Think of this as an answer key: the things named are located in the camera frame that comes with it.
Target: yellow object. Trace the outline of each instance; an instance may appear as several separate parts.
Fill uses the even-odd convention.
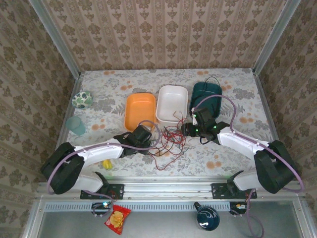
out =
[[[115,228],[121,226],[123,220],[123,214],[121,212],[115,211],[110,216],[110,223],[113,224]]]
[[[103,161],[103,166],[106,170],[112,169],[112,163],[111,160],[104,160]]]

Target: patterned wallpaper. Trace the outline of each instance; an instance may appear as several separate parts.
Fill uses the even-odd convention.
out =
[[[286,0],[43,0],[85,70],[252,67]]]
[[[74,80],[27,0],[0,0],[0,237],[19,237]]]
[[[317,1],[302,1],[260,80],[280,139],[298,163],[317,223]]]

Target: red chip bag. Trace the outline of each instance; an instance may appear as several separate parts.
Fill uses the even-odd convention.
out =
[[[105,222],[105,225],[120,235],[122,233],[124,219],[130,214],[130,212],[131,210],[127,208],[114,205],[113,212]]]

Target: white container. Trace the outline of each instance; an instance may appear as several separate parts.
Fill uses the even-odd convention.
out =
[[[177,125],[187,116],[188,91],[181,86],[166,85],[158,93],[156,116],[162,125]]]

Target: dark blue bottle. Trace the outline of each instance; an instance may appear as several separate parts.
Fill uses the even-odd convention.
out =
[[[197,210],[197,221],[201,228],[213,231],[219,226],[220,216],[212,207],[202,207],[198,202],[194,203]]]

